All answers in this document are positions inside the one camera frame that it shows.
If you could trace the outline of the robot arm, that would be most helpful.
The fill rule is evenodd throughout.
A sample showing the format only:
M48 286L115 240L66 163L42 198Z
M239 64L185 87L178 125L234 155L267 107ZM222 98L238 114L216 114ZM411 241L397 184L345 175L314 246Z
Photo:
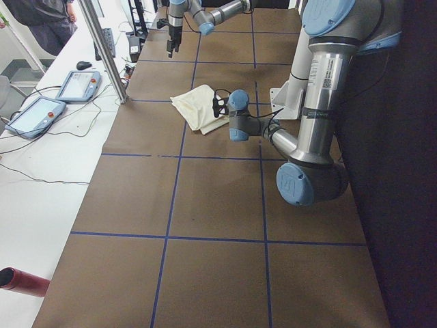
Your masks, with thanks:
M217 25L224 23L230 18L239 14L251 13L257 1L236 0L226 3L208 12L200 1L170 1L169 12L166 18L161 18L156 26L160 29L168 26L169 39L167 41L167 54L173 57L174 52L179 51L182 43L182 27L184 15L189 12L203 36L207 36L214 31Z
M345 167L330 156L336 109L353 57L389 49L399 43L402 1L308 1L290 78L277 95L281 110L300 115L297 136L273 119L249 113L244 90L227 101L229 137L267 139L285 158L277 171L282 198L295 206L333 200L348 186Z

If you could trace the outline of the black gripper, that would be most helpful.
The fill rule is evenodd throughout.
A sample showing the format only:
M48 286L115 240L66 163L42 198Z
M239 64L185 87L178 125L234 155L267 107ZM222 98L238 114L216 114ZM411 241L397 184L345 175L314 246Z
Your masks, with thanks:
M176 53L179 52L180 43L182 41L182 27L170 25L169 35L170 39L167 41L167 54L169 58L172 58L173 50Z

